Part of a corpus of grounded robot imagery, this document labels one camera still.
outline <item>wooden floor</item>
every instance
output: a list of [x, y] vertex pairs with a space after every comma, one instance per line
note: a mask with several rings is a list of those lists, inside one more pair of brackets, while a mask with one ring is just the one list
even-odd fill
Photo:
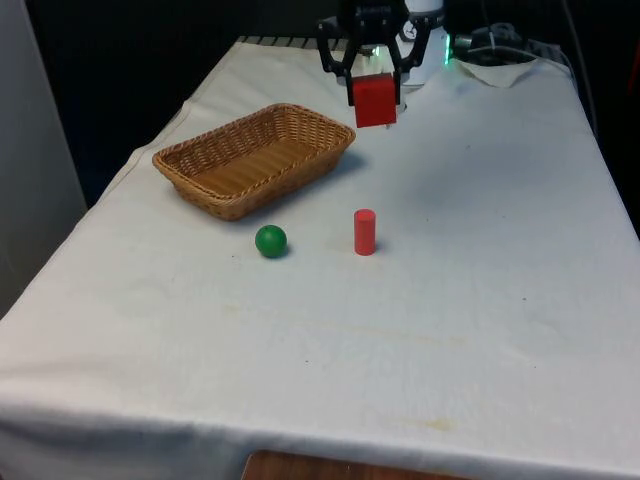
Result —
[[242, 480], [464, 480], [362, 463], [339, 462], [277, 452], [256, 452]]

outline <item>white wall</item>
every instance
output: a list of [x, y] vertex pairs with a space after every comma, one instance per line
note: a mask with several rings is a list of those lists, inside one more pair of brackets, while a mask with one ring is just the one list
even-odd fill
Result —
[[0, 318], [85, 211], [21, 2], [0, 0]]

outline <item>red cube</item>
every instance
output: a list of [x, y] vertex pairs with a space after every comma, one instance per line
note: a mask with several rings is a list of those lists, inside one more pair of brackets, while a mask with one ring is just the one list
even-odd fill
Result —
[[358, 128], [396, 123], [396, 86], [393, 75], [381, 73], [354, 78], [353, 104]]

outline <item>green light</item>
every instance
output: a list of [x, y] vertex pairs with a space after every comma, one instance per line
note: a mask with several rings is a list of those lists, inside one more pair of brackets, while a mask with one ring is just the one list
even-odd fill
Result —
[[451, 37], [447, 35], [447, 39], [445, 40], [445, 43], [444, 43], [444, 64], [445, 65], [449, 65], [449, 58], [451, 57], [451, 49], [449, 48], [450, 46], [451, 46]]

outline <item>basket rim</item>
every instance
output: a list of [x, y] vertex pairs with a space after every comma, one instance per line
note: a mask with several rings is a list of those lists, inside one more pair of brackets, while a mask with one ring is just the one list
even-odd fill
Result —
[[[324, 121], [327, 124], [331, 124], [333, 126], [338, 127], [342, 132], [344, 132], [346, 134], [346, 138], [345, 140], [340, 143], [339, 145], [337, 145], [336, 147], [330, 148], [328, 150], [324, 150], [321, 152], [312, 152], [308, 155], [306, 155], [304, 158], [297, 160], [295, 162], [293, 162], [291, 165], [287, 166], [285, 169], [283, 169], [282, 171], [271, 175], [269, 177], [266, 177], [262, 180], [260, 180], [259, 182], [250, 185], [249, 187], [245, 188], [244, 190], [240, 191], [240, 192], [235, 192], [229, 195], [220, 195], [219, 193], [216, 193], [213, 190], [210, 190], [206, 187], [204, 187], [202, 184], [194, 181], [193, 179], [191, 179], [190, 177], [187, 177], [186, 175], [184, 175], [183, 173], [181, 173], [180, 171], [178, 171], [176, 168], [168, 165], [165, 160], [164, 157], [166, 155], [169, 155], [177, 150], [181, 150], [184, 149], [194, 143], [199, 142], [200, 140], [202, 140], [203, 138], [209, 137], [211, 135], [215, 135], [216, 133], [219, 133], [221, 130], [227, 130], [230, 128], [234, 128], [239, 124], [245, 123], [250, 121], [251, 119], [253, 119], [254, 117], [258, 117], [260, 115], [264, 115], [265, 113], [271, 112], [273, 110], [280, 110], [280, 109], [290, 109], [290, 110], [297, 110], [298, 112], [301, 113], [306, 113], [306, 114], [310, 114], [315, 116], [316, 118]], [[165, 176], [167, 177], [172, 183], [175, 183], [174, 179], [180, 179], [181, 182], [185, 182], [187, 183], [191, 188], [195, 188], [196, 190], [200, 191], [201, 193], [211, 197], [211, 198], [215, 198], [218, 200], [233, 200], [239, 197], [244, 197], [247, 194], [251, 193], [252, 191], [255, 191], [257, 189], [259, 189], [260, 187], [262, 187], [265, 184], [271, 183], [274, 180], [280, 179], [285, 177], [287, 174], [289, 174], [290, 172], [292, 172], [293, 170], [295, 170], [297, 167], [299, 167], [300, 165], [307, 163], [311, 160], [316, 160], [318, 158], [320, 158], [321, 156], [327, 155], [327, 154], [331, 154], [334, 153], [336, 151], [339, 150], [345, 150], [349, 145], [351, 145], [351, 143], [353, 143], [353, 141], [356, 138], [356, 132], [353, 128], [344, 125], [343, 123], [337, 122], [335, 120], [333, 120], [332, 118], [329, 118], [321, 113], [315, 112], [307, 107], [303, 107], [302, 105], [297, 105], [297, 104], [293, 104], [293, 103], [274, 103], [272, 105], [269, 105], [267, 107], [261, 108], [260, 110], [251, 113], [249, 115], [245, 115], [243, 117], [240, 117], [236, 120], [233, 120], [229, 123], [226, 123], [220, 127], [214, 128], [213, 130], [209, 130], [207, 132], [201, 133], [200, 135], [197, 135], [195, 137], [189, 138], [187, 140], [183, 140], [180, 143], [177, 143], [175, 145], [170, 145], [168, 147], [165, 147], [161, 150], [159, 150], [158, 152], [153, 154], [153, 158], [152, 158], [152, 163], [153, 165]]]

